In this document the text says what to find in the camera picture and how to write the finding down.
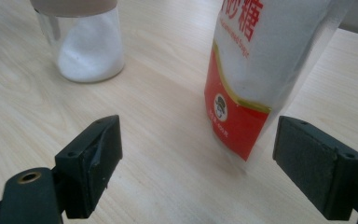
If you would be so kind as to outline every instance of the logo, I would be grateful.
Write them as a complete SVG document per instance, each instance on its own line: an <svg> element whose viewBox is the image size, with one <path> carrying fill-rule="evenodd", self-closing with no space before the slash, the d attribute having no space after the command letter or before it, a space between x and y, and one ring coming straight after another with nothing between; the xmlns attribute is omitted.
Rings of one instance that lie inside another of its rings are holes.
<svg viewBox="0 0 358 224"><path fill-rule="evenodd" d="M226 100L222 94L217 93L214 97L214 113L220 121L227 119L227 105Z"/></svg>

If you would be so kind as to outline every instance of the white sugar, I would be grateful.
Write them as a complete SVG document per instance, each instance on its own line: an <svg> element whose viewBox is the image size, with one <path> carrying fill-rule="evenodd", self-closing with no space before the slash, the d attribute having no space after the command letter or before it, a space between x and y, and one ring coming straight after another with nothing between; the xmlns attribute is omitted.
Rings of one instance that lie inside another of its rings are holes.
<svg viewBox="0 0 358 224"><path fill-rule="evenodd" d="M327 13L337 7L332 5L350 1L260 1L264 7L252 41L244 41L249 52L247 58L241 56L241 49L218 22L214 39L230 88L246 100L273 108L282 105L325 24ZM232 29L238 27L238 20L227 23Z"/></svg>
<svg viewBox="0 0 358 224"><path fill-rule="evenodd" d="M57 65L70 80L93 82L116 75L124 65L117 9L77 19L62 41Z"/></svg>

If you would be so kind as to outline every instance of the wooden table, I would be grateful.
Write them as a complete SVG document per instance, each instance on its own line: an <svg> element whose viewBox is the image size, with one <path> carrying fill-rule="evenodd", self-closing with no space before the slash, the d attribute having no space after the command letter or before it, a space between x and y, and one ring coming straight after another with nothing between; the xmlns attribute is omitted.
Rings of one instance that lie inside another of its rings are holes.
<svg viewBox="0 0 358 224"><path fill-rule="evenodd" d="M30 3L0 0L0 199L10 177L52 168L90 123L119 114L124 159L91 218L65 223L329 223L272 159L274 126L246 172L213 137L203 89L221 1L118 7L124 70L78 84L52 63ZM284 114L358 150L357 34L336 31Z"/></svg>

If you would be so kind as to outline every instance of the jar lid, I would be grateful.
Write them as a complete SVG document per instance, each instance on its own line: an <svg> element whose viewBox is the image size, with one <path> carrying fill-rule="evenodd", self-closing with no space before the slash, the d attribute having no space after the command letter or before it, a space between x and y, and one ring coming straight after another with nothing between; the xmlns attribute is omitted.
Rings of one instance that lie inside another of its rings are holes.
<svg viewBox="0 0 358 224"><path fill-rule="evenodd" d="M37 12L57 17L85 17L112 10L117 0L31 0Z"/></svg>

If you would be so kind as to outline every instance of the light wood grain surface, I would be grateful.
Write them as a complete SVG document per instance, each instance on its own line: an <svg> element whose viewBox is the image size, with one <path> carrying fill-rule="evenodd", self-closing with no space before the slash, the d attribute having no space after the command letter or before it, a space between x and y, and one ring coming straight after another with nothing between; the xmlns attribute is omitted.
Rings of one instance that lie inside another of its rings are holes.
<svg viewBox="0 0 358 224"><path fill-rule="evenodd" d="M65 223L329 223L272 159L274 126L246 172L213 137L203 89L220 7L119 1L124 70L77 84L54 66L30 3L0 0L0 199L10 177L52 168L91 122L119 114L124 159L91 218ZM335 33L284 114L358 150L357 34Z"/></svg>

